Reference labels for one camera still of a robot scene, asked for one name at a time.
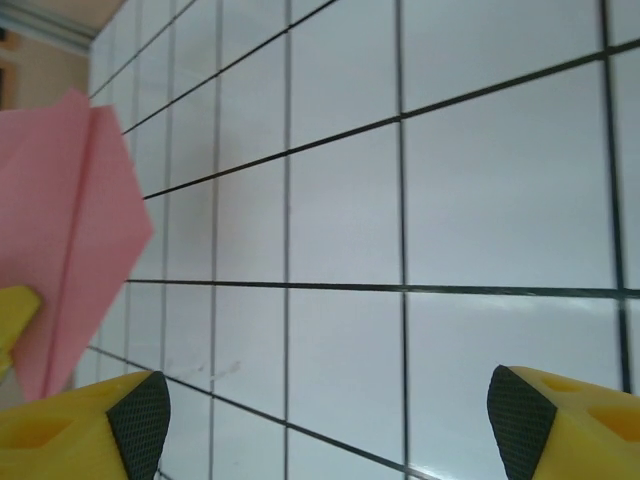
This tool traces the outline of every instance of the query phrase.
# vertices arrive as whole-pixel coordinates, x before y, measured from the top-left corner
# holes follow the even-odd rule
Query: hole in yellow part
[[[542,378],[542,382],[551,390],[556,392],[578,392],[580,387],[575,383],[561,378],[546,377]]]
[[[62,418],[19,419],[0,429],[0,448],[39,448],[71,424]]]
[[[640,409],[625,407],[593,407],[593,418],[627,442],[640,441]]]

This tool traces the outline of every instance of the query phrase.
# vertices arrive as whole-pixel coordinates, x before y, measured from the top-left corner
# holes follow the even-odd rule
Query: textured rubber pad
[[[151,480],[169,429],[171,403],[167,382],[153,372],[107,411],[129,480]]]
[[[531,480],[553,427],[557,408],[509,368],[493,372],[489,421],[509,480]]]

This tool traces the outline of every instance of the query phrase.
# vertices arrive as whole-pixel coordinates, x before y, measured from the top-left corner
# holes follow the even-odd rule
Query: pink paper airplane
[[[43,308],[13,349],[27,401],[60,392],[152,235],[111,107],[70,92],[0,112],[0,288]]]

